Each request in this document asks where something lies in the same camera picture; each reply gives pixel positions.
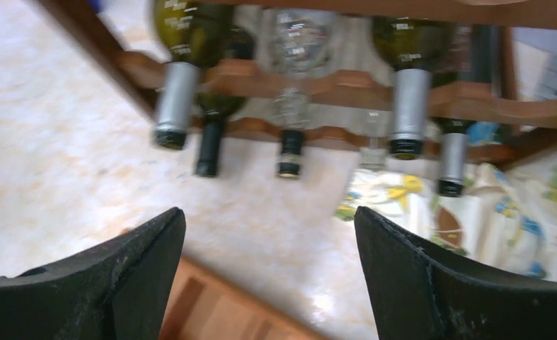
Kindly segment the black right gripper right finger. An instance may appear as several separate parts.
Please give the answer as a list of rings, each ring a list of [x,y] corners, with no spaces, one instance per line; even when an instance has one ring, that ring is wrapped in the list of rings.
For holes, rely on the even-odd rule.
[[[557,339],[557,282],[460,256],[367,207],[354,224],[380,339]]]

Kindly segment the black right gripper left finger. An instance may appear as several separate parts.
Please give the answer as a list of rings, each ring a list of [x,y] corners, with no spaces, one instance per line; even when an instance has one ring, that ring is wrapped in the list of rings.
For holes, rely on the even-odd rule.
[[[0,339],[157,339],[185,239],[171,208],[19,276],[0,276]]]

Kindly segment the square clear glass bottle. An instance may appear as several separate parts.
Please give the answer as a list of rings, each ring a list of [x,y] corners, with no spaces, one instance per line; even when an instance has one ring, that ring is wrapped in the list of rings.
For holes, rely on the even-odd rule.
[[[364,145],[360,147],[360,162],[358,167],[365,171],[386,170],[387,152],[382,144],[387,128],[386,113],[379,110],[369,110],[363,117],[363,133],[366,137]]]

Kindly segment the green wine bottle grey capsule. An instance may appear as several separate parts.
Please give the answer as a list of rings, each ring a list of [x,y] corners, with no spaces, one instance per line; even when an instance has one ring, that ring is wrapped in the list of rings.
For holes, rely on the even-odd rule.
[[[440,72],[433,76],[434,87],[453,81],[471,81],[482,84],[493,83],[497,33],[493,25],[474,24],[469,28],[468,52],[459,60],[456,70]],[[440,129],[440,167],[437,193],[440,196],[457,198],[464,189],[464,167],[469,143],[467,130],[473,120],[433,118]]]

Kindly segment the green wine bottle dark label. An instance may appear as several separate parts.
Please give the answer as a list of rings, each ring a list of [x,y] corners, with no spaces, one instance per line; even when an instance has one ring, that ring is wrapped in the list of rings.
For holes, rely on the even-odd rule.
[[[191,105],[201,73],[214,67],[226,48],[235,7],[198,1],[154,1],[155,32],[170,54],[155,107],[154,144],[182,150],[191,126]]]

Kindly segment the clear whisky bottle black label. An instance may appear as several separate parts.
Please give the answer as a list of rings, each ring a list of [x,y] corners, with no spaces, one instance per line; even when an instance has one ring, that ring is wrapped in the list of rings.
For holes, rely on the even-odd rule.
[[[277,158],[277,176],[298,179],[302,163],[305,135],[301,130],[283,130]]]

